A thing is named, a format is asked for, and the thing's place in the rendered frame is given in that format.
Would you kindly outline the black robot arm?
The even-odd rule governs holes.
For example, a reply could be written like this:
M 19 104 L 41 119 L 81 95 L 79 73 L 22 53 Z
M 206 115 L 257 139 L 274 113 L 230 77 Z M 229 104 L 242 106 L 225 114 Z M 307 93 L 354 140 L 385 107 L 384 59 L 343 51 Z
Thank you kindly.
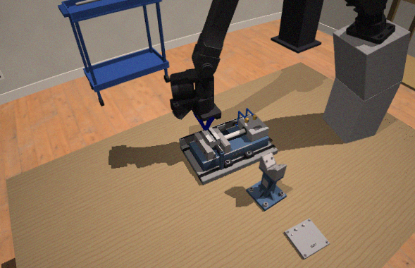
M 209 99 L 214 93 L 214 73 L 218 67 L 223 42 L 239 0 L 213 0 L 202 33 L 195 44 L 192 62 L 195 68 L 170 75 L 173 115 L 183 119 L 193 108 L 199 116 L 209 113 Z M 382 44 L 395 31 L 386 23 L 384 14 L 388 0 L 345 0 L 355 6 L 355 21 L 346 29 L 347 35 L 375 44 Z M 386 23 L 386 24 L 385 24 Z M 198 51 L 199 50 L 199 51 Z M 194 90 L 195 86 L 195 90 Z M 193 107 L 193 108 L 192 108 Z

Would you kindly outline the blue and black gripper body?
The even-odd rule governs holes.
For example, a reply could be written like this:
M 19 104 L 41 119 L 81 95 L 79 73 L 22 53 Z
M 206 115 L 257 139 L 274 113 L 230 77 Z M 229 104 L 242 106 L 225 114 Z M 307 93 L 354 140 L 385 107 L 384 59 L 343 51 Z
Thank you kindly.
M 214 117 L 216 120 L 221 118 L 221 110 L 214 104 L 214 93 L 210 97 L 206 98 L 200 97 L 196 93 L 195 95 L 200 99 L 209 99 L 209 113 L 199 116 L 198 113 L 194 110 L 194 108 L 192 109 L 193 113 L 199 120 L 202 119 L 202 121 L 208 121 L 208 119 L 211 117 Z

